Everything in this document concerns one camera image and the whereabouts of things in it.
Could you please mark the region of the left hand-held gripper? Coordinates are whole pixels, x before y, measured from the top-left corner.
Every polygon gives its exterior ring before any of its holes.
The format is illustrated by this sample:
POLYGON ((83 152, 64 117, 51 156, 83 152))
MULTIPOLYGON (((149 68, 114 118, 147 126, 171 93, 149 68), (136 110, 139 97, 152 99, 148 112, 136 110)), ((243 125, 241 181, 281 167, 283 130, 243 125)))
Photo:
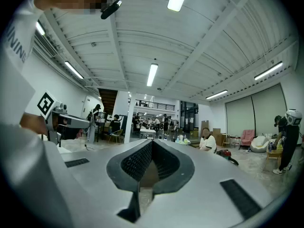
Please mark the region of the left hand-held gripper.
POLYGON ((87 129, 90 122, 67 114, 67 105, 58 101, 49 91, 46 91, 39 100, 37 107, 45 119, 47 139, 61 146, 65 139, 67 128, 87 129))

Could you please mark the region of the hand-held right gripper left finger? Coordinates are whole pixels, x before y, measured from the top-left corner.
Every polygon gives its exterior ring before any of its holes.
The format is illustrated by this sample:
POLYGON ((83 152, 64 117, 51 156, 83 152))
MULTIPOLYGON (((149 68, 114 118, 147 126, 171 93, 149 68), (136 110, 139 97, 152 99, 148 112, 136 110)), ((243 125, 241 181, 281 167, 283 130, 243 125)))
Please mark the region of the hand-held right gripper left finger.
POLYGON ((77 184, 84 189, 93 204, 86 215, 95 215, 89 221, 101 221, 82 225, 84 228, 137 228, 140 217, 140 183, 122 169, 122 162, 133 164, 131 155, 143 148, 150 140, 137 140, 95 151, 66 152, 64 162, 73 163, 68 170, 77 184))

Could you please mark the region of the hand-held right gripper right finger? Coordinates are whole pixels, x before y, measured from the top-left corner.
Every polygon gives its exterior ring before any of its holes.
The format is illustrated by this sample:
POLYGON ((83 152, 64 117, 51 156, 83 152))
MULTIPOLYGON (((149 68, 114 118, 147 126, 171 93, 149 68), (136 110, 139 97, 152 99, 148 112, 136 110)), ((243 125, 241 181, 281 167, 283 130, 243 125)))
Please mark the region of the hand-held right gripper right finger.
POLYGON ((269 221, 286 201, 273 199, 267 189, 237 166, 216 155, 169 141, 162 143, 189 156, 195 167, 192 178, 175 193, 156 195, 137 220, 141 228, 257 228, 269 221), (244 218, 222 182, 233 180, 261 208, 244 218))

